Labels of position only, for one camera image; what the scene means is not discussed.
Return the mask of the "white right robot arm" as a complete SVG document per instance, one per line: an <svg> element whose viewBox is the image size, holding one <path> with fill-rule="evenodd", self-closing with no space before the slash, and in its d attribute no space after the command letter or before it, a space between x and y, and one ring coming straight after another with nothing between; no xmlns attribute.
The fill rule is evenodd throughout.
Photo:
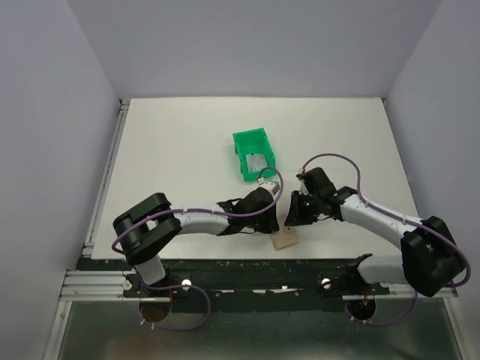
<svg viewBox="0 0 480 360"><path fill-rule="evenodd" d="M351 262L346 288L363 293L372 284L406 284L432 297L466 270L452 234L438 217L408 217L364 198L358 190L336 188L320 167L297 175L299 190L291 193L286 227L311 225L325 216L361 227L394 245L398 255L367 253Z"/></svg>

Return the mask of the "green plastic bin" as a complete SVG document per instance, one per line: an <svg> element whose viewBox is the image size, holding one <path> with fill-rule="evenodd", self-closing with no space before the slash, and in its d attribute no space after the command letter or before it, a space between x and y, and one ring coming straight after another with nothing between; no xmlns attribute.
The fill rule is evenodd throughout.
<svg viewBox="0 0 480 360"><path fill-rule="evenodd" d="M255 181L266 167L276 167L275 153L263 127L234 133L232 138L245 182Z"/></svg>

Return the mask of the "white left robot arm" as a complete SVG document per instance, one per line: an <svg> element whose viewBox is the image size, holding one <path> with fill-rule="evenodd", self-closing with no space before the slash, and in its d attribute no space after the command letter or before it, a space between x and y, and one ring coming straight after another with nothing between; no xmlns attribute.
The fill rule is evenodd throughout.
<svg viewBox="0 0 480 360"><path fill-rule="evenodd" d="M112 249L123 254L129 266L141 276L140 286L150 296L166 288L166 270L160 251L177 235L209 234L231 236L248 228L255 233L272 234L280 227L276 202L282 193L276 181L260 184L243 198L218 202L211 208L172 208L164 193L154 193L123 214L112 226L117 235Z"/></svg>

